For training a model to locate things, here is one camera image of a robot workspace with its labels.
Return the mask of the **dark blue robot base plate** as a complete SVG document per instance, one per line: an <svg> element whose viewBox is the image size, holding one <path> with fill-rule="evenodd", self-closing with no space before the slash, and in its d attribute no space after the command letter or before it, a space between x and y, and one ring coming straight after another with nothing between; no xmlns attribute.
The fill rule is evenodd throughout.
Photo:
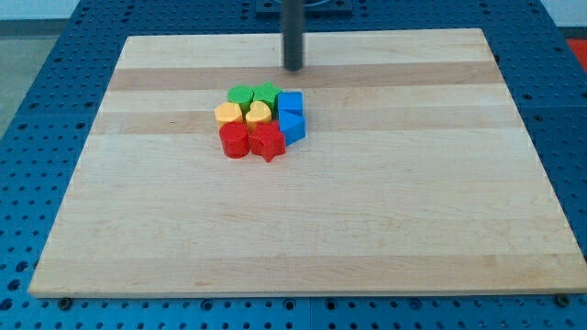
<svg viewBox="0 0 587 330"><path fill-rule="evenodd" d="M253 4L257 17L279 16L282 12L282 0L254 0ZM304 0L306 13L348 14L352 8L352 0Z"/></svg>

